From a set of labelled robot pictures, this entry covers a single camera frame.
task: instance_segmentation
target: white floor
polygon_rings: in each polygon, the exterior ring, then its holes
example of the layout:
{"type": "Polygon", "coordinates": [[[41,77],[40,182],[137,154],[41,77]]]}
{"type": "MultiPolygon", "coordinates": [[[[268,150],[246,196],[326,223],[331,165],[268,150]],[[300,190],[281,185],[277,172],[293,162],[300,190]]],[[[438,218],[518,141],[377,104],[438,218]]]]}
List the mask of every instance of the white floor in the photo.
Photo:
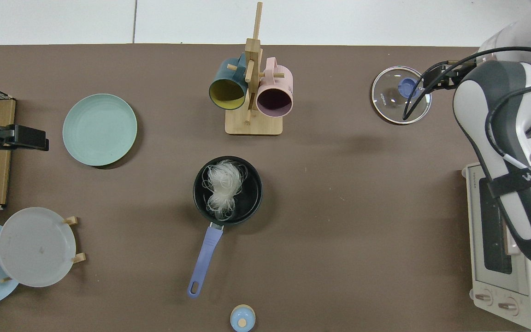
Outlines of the white floor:
{"type": "MultiPolygon", "coordinates": [[[[262,44],[478,47],[531,0],[263,0],[262,44]]],[[[0,0],[0,44],[243,44],[257,0],[0,0]]]]}

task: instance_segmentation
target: hanging hole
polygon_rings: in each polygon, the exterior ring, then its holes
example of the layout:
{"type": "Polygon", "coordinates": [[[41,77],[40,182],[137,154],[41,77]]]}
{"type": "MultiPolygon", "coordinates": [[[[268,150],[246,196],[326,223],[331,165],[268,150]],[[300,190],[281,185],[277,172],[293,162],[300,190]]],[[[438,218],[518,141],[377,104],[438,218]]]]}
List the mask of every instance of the hanging hole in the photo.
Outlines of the hanging hole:
{"type": "Polygon", "coordinates": [[[192,283],[192,289],[190,290],[190,293],[192,294],[196,294],[198,292],[198,286],[200,286],[200,284],[198,283],[198,281],[194,281],[192,283]]]}

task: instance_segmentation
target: green plate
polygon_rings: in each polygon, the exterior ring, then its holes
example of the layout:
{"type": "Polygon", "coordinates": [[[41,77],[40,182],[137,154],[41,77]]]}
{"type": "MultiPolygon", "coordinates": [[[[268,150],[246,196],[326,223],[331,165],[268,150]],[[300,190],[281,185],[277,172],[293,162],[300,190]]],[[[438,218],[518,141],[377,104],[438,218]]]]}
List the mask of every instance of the green plate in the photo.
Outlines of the green plate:
{"type": "Polygon", "coordinates": [[[89,166],[104,166],[119,160],[135,139],[135,112],[126,101],[105,93],[80,100],[63,124],[67,151],[89,166]]]}

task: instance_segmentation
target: oven door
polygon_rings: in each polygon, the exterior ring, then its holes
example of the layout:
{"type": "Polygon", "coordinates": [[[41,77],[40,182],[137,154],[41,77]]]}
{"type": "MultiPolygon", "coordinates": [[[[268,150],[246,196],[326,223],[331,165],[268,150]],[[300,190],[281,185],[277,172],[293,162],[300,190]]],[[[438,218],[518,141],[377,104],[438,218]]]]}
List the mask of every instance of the oven door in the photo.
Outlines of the oven door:
{"type": "Polygon", "coordinates": [[[525,256],[507,250],[507,227],[480,166],[468,168],[474,276],[477,281],[528,296],[525,256]]]}

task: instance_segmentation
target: velcro strap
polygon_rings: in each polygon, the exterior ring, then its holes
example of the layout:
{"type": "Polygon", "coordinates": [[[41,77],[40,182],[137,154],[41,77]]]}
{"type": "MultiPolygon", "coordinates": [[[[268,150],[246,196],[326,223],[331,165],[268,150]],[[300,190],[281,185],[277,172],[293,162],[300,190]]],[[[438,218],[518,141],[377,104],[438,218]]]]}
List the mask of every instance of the velcro strap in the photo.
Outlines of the velcro strap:
{"type": "Polygon", "coordinates": [[[489,182],[489,190],[493,198],[528,188],[531,188],[531,166],[512,171],[489,182]]]}

